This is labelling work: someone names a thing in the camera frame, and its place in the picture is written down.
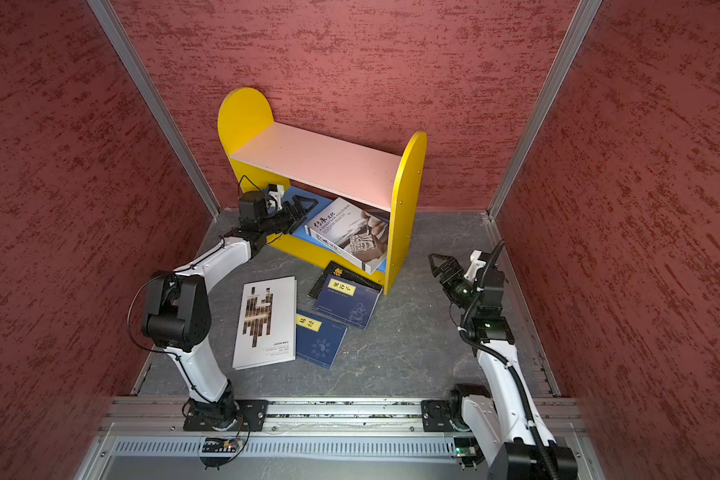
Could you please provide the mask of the white heritage cultural book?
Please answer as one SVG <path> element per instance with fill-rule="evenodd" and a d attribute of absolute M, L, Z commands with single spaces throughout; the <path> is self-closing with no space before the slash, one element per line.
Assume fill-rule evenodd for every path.
<path fill-rule="evenodd" d="M 305 224 L 306 233 L 367 274 L 387 258 L 387 220 L 343 198 L 333 200 Z"/>

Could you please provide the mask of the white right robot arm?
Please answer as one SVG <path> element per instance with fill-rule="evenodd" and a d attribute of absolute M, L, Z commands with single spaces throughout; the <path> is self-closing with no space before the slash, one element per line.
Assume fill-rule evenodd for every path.
<path fill-rule="evenodd" d="M 432 275 L 461 310 L 457 333 L 488 382 L 485 390 L 455 386 L 452 418 L 457 428 L 474 435 L 476 456 L 486 462 L 490 479 L 576 479 L 575 455 L 557 442 L 539 413 L 502 314 L 505 275 L 497 266 L 502 248 L 473 251 L 468 268 L 453 256 L 428 255 Z"/>

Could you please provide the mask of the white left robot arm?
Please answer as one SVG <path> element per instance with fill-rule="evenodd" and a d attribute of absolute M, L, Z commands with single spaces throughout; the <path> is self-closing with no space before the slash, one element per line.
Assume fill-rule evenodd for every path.
<path fill-rule="evenodd" d="M 208 293 L 255 257 L 269 236 L 294 233 L 318 204 L 300 195 L 277 200 L 272 191 L 250 191 L 242 200 L 239 225 L 214 248 L 185 266 L 157 273 L 144 285 L 142 334 L 179 370 L 189 390 L 188 416 L 219 431 L 242 424 L 244 416 L 208 340 L 212 323 Z"/>

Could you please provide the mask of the black book under blue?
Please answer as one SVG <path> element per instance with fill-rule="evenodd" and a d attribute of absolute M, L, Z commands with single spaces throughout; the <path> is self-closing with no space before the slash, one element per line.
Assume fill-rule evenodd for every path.
<path fill-rule="evenodd" d="M 381 284 L 378 284 L 372 280 L 369 280 L 362 275 L 359 275 L 355 273 L 354 271 L 347 269 L 346 267 L 343 267 L 339 263 L 335 261 L 331 261 L 328 266 L 323 270 L 321 275 L 318 277 L 317 281 L 314 283 L 310 291 L 308 292 L 308 296 L 314 300 L 316 300 L 324 285 L 326 280 L 330 275 L 333 275 L 338 278 L 342 278 L 344 280 L 349 280 L 351 282 L 367 286 L 369 288 L 372 288 L 378 292 L 383 291 L 383 286 Z"/>

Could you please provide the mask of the yellow pink blue bookshelf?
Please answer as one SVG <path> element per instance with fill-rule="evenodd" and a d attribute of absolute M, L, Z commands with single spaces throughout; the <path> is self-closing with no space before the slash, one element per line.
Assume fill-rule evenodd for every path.
<path fill-rule="evenodd" d="M 248 87 L 225 97 L 217 130 L 243 191 L 299 183 L 388 213 L 386 267 L 368 278 L 390 291 L 411 242 L 428 146 L 425 132 L 414 133 L 396 156 L 278 123 L 265 96 Z"/>

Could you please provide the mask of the blue book yellow label rear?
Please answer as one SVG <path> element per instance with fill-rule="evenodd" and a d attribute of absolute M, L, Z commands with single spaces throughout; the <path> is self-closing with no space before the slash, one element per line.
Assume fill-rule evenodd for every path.
<path fill-rule="evenodd" d="M 327 317 L 365 330 L 380 295 L 372 287 L 329 275 L 314 308 Z"/>

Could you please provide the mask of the blue book yellow label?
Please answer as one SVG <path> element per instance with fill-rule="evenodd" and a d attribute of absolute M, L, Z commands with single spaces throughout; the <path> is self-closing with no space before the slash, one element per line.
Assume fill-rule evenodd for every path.
<path fill-rule="evenodd" d="M 372 287 L 329 275 L 314 308 L 327 317 L 365 330 L 380 295 Z"/>
<path fill-rule="evenodd" d="M 296 312 L 295 323 L 296 356 L 330 369 L 347 333 L 347 327 L 303 310 Z"/>

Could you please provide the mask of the white book brown pattern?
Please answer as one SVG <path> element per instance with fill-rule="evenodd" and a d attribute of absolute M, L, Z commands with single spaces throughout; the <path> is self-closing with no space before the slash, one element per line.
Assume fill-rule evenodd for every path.
<path fill-rule="evenodd" d="M 296 359 L 297 281 L 293 276 L 246 283 L 232 366 L 235 370 Z"/>

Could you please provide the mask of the blue book yellow label front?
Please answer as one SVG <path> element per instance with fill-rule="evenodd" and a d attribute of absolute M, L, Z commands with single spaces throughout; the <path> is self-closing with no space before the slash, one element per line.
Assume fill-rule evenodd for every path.
<path fill-rule="evenodd" d="M 296 312 L 295 323 L 296 356 L 330 369 L 347 333 L 347 327 L 303 310 Z"/>

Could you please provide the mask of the left corner aluminium profile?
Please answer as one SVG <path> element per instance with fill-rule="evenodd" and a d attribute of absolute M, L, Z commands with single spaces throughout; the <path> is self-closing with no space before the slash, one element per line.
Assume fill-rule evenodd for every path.
<path fill-rule="evenodd" d="M 216 219 L 222 211 L 221 204 L 128 37 L 112 3 L 105 0 L 88 0 L 87 4 L 178 157 L 196 192 L 211 216 Z"/>

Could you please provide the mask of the corner aluminium profile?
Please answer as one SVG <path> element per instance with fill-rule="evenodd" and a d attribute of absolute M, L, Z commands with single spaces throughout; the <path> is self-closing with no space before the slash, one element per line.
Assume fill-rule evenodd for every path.
<path fill-rule="evenodd" d="M 495 222 L 527 155 L 554 104 L 560 88 L 602 4 L 601 0 L 581 0 L 561 41 L 539 95 L 510 157 L 505 173 L 487 209 L 487 218 Z"/>
<path fill-rule="evenodd" d="M 88 0 L 87 4 L 178 157 L 196 192 L 211 216 L 216 219 L 222 211 L 221 204 L 128 37 L 112 3 L 105 0 Z"/>

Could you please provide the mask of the right corner aluminium profile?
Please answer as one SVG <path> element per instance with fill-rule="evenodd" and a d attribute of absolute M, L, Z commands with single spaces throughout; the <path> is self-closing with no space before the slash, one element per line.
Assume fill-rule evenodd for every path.
<path fill-rule="evenodd" d="M 601 0 L 581 0 L 561 41 L 539 95 L 510 157 L 505 173 L 487 209 L 487 218 L 495 222 L 527 155 L 554 104 L 560 88 L 602 4 Z"/>

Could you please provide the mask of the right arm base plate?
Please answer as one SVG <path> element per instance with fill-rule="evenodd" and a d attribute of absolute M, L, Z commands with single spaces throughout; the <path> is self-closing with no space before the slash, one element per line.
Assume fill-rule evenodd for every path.
<path fill-rule="evenodd" d="M 449 400 L 422 400 L 420 407 L 425 432 L 447 433 L 462 430 L 463 424 L 454 417 Z"/>

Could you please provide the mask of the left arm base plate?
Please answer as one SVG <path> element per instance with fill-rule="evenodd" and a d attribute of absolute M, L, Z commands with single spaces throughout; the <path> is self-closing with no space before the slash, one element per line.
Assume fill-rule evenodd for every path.
<path fill-rule="evenodd" d="M 183 423 L 185 432 L 212 432 L 219 434 L 227 434 L 240 432 L 261 432 L 267 416 L 267 410 L 270 405 L 268 400 L 264 399 L 238 399 L 237 417 L 235 421 L 225 429 L 214 427 L 212 422 L 201 415 L 191 413 L 190 407 L 187 407 Z"/>

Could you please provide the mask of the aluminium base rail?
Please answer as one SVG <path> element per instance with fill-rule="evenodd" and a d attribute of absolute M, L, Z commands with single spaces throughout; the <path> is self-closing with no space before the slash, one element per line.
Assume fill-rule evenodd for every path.
<path fill-rule="evenodd" d="M 118 457 L 308 458 L 449 463 L 470 432 L 427 433 L 420 398 L 272 397 L 261 432 L 185 432 L 178 397 L 116 398 L 77 478 L 101 479 Z"/>

